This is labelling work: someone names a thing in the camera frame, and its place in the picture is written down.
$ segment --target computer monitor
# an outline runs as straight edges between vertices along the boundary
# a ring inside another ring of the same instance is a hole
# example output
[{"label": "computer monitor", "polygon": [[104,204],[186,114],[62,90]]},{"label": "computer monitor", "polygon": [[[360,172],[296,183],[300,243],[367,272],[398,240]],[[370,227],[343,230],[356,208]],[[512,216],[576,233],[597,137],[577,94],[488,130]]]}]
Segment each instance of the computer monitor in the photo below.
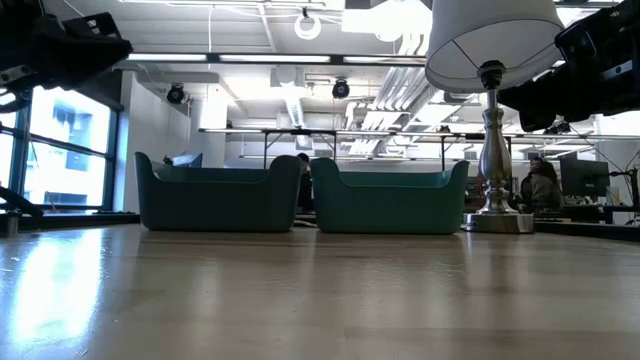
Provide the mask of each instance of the computer monitor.
[{"label": "computer monitor", "polygon": [[600,161],[560,160],[562,192],[571,196],[607,196],[609,164]]},{"label": "computer monitor", "polygon": [[173,159],[173,166],[178,167],[202,167],[202,153],[198,155],[186,154],[181,156],[176,156]]}]

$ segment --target silver lamp stem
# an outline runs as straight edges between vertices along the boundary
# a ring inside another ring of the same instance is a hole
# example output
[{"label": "silver lamp stem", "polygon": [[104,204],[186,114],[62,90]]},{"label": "silver lamp stem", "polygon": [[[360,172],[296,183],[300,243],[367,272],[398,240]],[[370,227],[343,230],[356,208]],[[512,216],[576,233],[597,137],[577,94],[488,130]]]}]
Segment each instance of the silver lamp stem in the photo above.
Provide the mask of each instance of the silver lamp stem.
[{"label": "silver lamp stem", "polygon": [[480,154],[480,173],[487,182],[484,207],[467,214],[467,231],[522,234],[533,232],[533,215],[520,214],[509,207],[509,193],[504,185],[511,177],[511,155],[502,136],[502,116],[498,107],[498,87],[506,71],[499,61],[489,61],[478,70],[487,89],[488,107],[484,117],[484,147]]},{"label": "silver lamp stem", "polygon": [[480,173],[487,182],[486,202],[478,213],[514,213],[507,204],[509,193],[504,189],[511,177],[511,155],[502,136],[502,116],[498,107],[498,91],[487,92],[488,108],[484,111],[485,140],[480,155]]}]

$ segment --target security camera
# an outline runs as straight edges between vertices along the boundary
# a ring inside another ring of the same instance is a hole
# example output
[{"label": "security camera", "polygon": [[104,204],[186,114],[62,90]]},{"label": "security camera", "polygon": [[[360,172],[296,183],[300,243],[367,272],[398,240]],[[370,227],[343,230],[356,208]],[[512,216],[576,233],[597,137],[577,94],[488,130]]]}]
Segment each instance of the security camera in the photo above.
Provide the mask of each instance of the security camera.
[{"label": "security camera", "polygon": [[189,95],[184,92],[184,84],[172,84],[167,93],[167,101],[174,105],[182,105],[189,101]]},{"label": "security camera", "polygon": [[349,85],[347,85],[346,79],[338,79],[336,80],[336,84],[333,86],[333,91],[331,92],[335,99],[344,99],[349,96]]}]

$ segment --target desk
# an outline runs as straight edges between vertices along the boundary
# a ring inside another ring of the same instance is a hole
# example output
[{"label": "desk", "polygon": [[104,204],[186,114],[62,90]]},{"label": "desk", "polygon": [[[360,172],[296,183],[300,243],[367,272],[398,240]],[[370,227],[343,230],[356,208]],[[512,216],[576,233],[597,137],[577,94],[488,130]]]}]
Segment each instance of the desk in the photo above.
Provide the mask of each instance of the desk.
[{"label": "desk", "polygon": [[0,359],[638,360],[630,243],[128,225],[0,252]]},{"label": "desk", "polygon": [[599,223],[604,221],[605,224],[613,224],[613,213],[616,212],[640,212],[640,208],[610,205],[566,205],[562,207],[559,217],[569,218],[572,222]]}]

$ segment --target table lamp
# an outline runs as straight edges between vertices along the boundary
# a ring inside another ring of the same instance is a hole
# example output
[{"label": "table lamp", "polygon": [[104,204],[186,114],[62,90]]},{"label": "table lamp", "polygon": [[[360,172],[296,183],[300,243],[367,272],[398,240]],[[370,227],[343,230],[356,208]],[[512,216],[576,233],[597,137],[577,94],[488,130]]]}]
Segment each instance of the table lamp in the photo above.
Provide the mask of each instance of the table lamp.
[{"label": "table lamp", "polygon": [[511,156],[502,136],[504,112],[497,92],[532,79],[561,58],[554,39],[564,26],[553,0],[433,0],[432,11],[427,80],[448,92],[487,92],[480,155],[486,203],[466,216],[466,230],[533,232],[533,215],[507,204],[504,186],[511,176]]}]

